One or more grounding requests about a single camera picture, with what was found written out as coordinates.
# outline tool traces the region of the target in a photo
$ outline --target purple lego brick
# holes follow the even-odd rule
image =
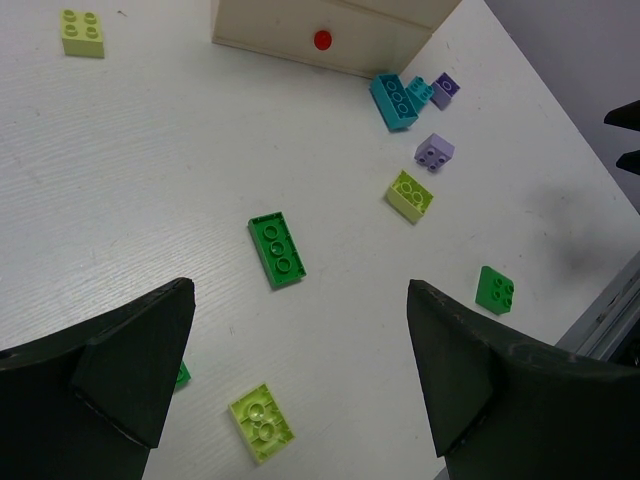
[[[447,108],[453,96],[460,90],[460,86],[446,73],[440,75],[440,78],[433,82],[431,87],[433,88],[431,101],[435,103],[440,110]]]
[[[456,147],[434,133],[420,144],[413,158],[430,172],[435,172],[451,160],[455,149]]]

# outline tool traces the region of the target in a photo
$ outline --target upside-down lego brick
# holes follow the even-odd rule
[[[420,144],[414,158],[418,164],[424,165],[431,172],[435,172],[451,160],[455,149],[456,147],[434,133]]]
[[[502,315],[511,311],[514,293],[514,285],[510,279],[491,267],[482,267],[476,292],[478,305],[496,315]]]
[[[424,79],[422,77],[414,77],[406,88],[406,91],[409,96],[409,100],[417,113],[420,113],[433,96],[433,87],[424,83]]]
[[[180,364],[180,371],[178,372],[178,378],[176,379],[176,388],[184,387],[189,380],[191,380],[191,374],[187,370],[187,366],[182,362]]]
[[[229,411],[258,463],[270,459],[295,438],[266,383],[231,403]]]
[[[435,103],[440,110],[447,108],[453,96],[460,90],[458,84],[446,73],[440,75],[438,80],[433,82],[431,86],[433,87],[431,101]]]
[[[249,231],[273,288],[307,274],[282,212],[252,218]]]
[[[387,200],[411,223],[420,220],[433,200],[433,195],[402,170],[387,190]]]
[[[418,119],[418,112],[398,75],[376,75],[369,90],[390,131],[410,127]]]
[[[65,55],[104,58],[100,18],[92,12],[60,12],[60,35]]]

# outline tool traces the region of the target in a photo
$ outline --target green lego brick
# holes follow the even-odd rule
[[[411,223],[416,223],[427,211],[433,195],[402,170],[387,190],[387,200]]]
[[[92,12],[60,12],[60,34],[65,55],[104,58],[102,25]]]
[[[231,403],[229,411],[258,463],[267,461],[295,438],[266,383]]]
[[[252,218],[249,231],[273,288],[300,280],[307,274],[281,212]]]
[[[511,280],[484,266],[480,272],[476,303],[496,315],[511,311],[513,305],[514,285]]]
[[[189,380],[191,380],[191,374],[189,373],[189,370],[187,370],[187,366],[182,362],[180,364],[178,378],[176,379],[176,388],[184,387]]]

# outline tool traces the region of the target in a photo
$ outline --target red button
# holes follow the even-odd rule
[[[313,37],[313,43],[318,50],[328,50],[332,42],[331,34],[326,30],[320,30]]]

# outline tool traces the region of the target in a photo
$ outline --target gray wall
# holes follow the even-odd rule
[[[602,122],[640,99],[640,0],[486,2],[640,210],[640,176],[615,167],[640,133]]]

